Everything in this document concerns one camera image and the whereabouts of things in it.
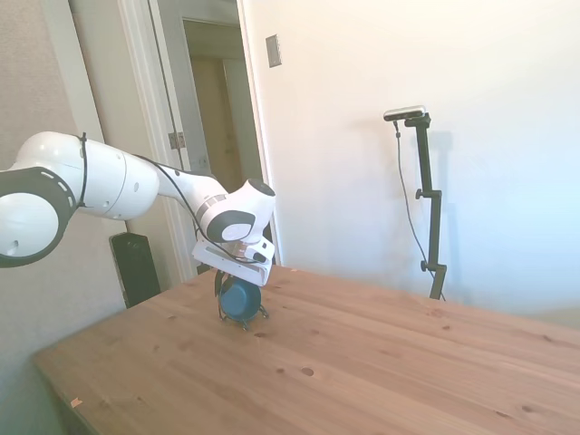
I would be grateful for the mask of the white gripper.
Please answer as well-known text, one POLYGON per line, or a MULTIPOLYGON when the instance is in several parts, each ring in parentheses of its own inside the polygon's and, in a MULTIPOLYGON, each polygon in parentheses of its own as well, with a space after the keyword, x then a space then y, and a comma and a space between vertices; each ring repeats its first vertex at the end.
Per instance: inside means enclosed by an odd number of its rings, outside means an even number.
POLYGON ((264 286, 272 267, 271 259, 267 259, 265 263, 243 265, 240 261, 230 258, 206 241, 198 241, 194 246, 192 255, 200 263, 217 269, 214 280, 214 293, 216 298, 220 298, 223 293, 223 283, 226 273, 243 279, 253 285, 264 286))

